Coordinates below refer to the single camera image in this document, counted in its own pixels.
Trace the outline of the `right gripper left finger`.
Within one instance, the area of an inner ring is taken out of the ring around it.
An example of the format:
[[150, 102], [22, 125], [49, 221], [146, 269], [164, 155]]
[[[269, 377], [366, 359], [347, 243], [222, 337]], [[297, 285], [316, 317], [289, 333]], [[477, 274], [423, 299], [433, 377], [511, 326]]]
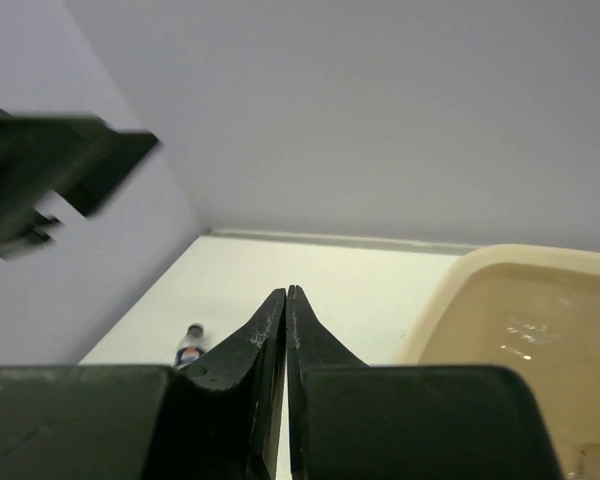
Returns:
[[0, 367], [0, 479], [271, 479], [286, 293], [194, 363]]

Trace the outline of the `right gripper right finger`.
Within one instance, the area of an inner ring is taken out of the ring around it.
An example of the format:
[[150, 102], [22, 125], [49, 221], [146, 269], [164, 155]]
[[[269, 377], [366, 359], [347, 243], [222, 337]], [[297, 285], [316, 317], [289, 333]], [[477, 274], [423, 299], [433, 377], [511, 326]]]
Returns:
[[536, 400], [495, 365], [370, 366], [286, 301], [290, 470], [296, 479], [558, 479]]

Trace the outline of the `black cap small bottle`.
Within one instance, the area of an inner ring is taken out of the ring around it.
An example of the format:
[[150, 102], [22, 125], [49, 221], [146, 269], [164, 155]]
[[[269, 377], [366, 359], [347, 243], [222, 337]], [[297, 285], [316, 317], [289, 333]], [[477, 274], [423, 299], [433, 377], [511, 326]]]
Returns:
[[197, 361], [207, 351], [207, 336], [204, 326], [191, 324], [176, 349], [174, 367], [176, 369], [184, 368]]

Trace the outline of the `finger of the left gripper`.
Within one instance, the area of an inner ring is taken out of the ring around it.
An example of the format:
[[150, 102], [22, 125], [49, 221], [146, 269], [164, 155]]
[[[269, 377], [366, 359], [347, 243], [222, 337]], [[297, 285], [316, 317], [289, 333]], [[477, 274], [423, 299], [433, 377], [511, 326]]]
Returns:
[[94, 216], [159, 145], [149, 131], [118, 131], [94, 115], [0, 109], [0, 258], [52, 242], [62, 223], [36, 208], [47, 194]]

